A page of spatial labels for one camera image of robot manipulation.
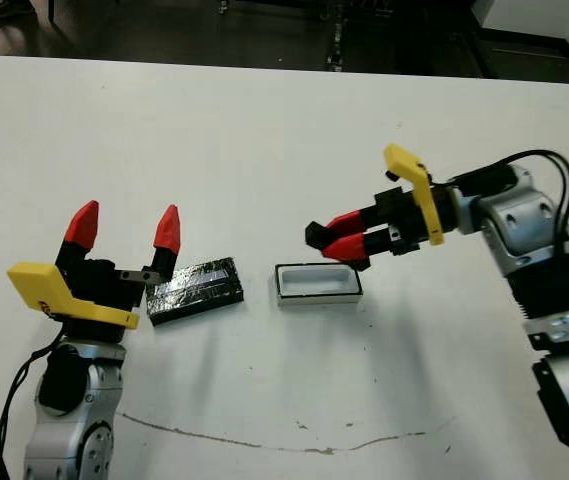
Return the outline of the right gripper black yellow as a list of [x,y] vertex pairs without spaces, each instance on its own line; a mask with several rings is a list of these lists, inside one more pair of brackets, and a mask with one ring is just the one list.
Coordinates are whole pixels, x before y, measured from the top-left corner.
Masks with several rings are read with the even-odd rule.
[[[403,255],[418,250],[423,242],[441,245],[445,235],[459,227],[450,188],[434,183],[417,155],[391,143],[383,157],[387,177],[405,180],[412,188],[404,191],[396,187],[376,195],[378,212],[376,207],[366,207],[335,217],[326,225],[339,238],[322,248],[322,255],[354,270],[368,269],[371,256],[389,250]],[[389,231],[364,233],[378,224],[378,215]]]

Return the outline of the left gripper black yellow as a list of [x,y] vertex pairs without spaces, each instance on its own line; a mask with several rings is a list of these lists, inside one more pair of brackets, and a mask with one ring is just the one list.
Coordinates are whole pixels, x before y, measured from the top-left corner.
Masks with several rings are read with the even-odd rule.
[[[91,200],[72,217],[58,260],[83,259],[98,231],[99,202]],[[119,343],[139,323],[135,309],[148,286],[173,276],[181,247],[179,211],[170,204],[160,219],[150,267],[120,270],[109,260],[81,260],[59,268],[53,264],[18,262],[7,275],[27,307],[41,311],[66,328],[73,339]]]

